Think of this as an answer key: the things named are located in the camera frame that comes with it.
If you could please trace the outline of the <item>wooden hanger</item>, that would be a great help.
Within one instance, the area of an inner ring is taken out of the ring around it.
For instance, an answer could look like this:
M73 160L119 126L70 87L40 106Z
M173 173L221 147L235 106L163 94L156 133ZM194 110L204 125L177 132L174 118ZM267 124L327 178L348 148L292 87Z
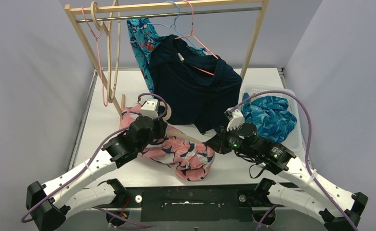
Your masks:
M96 10L98 9L98 3L93 1L91 3L91 17L96 29L100 32L106 34L107 39L107 64L108 69L112 69L112 22L108 21L104 23L103 21L97 21L97 13ZM107 77L107 88L106 88L106 96L108 97L108 104L114 101L114 97L117 90L117 82L118 82L118 71L119 71L119 58L120 58L120 44L121 44L121 22L117 22L117 55L116 55L116 65L115 65L115 74L112 77L112 74L109 73Z
M171 115L172 115L172 110L171 110L171 106L168 104L168 103L164 103L164 102L160 102L159 103L160 106L162 107L166 107L167 108L167 111L164 112L165 115L163 116L163 120L165 122L168 121L168 119L170 119ZM171 128L168 128L167 131L166 131L166 134L167 135L170 135L170 136L174 136L174 137L177 137L177 138L181 138L181 139L184 139L184 140L187 140L189 142L192 142L192 143L201 143L200 140L192 137L192 136L189 136L187 134L185 134L183 131L181 131L180 129L174 127L174 126L171 126Z

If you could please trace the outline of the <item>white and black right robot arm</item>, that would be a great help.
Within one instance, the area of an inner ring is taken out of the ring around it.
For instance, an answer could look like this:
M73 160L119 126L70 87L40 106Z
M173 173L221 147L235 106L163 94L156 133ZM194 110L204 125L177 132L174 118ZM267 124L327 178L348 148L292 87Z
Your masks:
M368 198L361 192L346 191L328 181L284 145L268 141L257 133L252 123L238 128L222 127L205 142L212 150L236 156L256 164L298 186L301 191L263 178L255 188L254 198L260 205L282 205L321 222L328 231L355 231Z

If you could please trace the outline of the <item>blue shark print shorts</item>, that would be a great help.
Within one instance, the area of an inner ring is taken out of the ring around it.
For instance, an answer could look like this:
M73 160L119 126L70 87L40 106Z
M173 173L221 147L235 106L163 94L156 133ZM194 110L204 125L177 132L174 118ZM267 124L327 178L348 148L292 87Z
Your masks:
M241 106L245 122L255 124L260 136L278 143L287 139L298 121L288 109L287 99L271 95L256 98Z

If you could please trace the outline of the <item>pink floral shorts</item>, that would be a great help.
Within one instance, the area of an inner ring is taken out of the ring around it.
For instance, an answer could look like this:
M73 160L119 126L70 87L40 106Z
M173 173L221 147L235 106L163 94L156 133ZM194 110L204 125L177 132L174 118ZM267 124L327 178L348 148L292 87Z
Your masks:
M166 135L151 142L138 156L168 166L181 180L200 181L210 172L215 151L204 143Z

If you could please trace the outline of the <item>wooden hanger front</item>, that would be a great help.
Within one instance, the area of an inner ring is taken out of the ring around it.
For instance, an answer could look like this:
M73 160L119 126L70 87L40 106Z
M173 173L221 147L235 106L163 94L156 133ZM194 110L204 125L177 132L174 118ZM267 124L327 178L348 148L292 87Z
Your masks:
M96 10L98 9L98 3L93 1L91 3L91 17L96 29L100 32L106 34L107 39L107 64L108 69L112 69L112 22L108 21L104 23L103 21L97 21L97 13ZM109 73L107 77L107 88L106 88L106 96L108 97L108 104L114 101L114 97L117 90L117 82L118 82L118 71L119 71L119 58L120 58L120 44L121 44L121 22L117 22L117 55L116 55L116 65L115 65L115 74L112 77L112 74Z

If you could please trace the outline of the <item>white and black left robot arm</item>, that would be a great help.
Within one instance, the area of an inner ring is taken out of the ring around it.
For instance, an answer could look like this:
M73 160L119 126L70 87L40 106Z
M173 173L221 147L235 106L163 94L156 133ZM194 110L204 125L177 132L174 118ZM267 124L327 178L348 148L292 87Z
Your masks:
M40 231L54 231L71 215L98 205L121 205L126 190L116 180L103 186L85 187L137 158L148 144L165 137L167 123L161 118L141 115L128 127L108 135L85 162L61 176L28 185L26 215L21 222L34 222Z

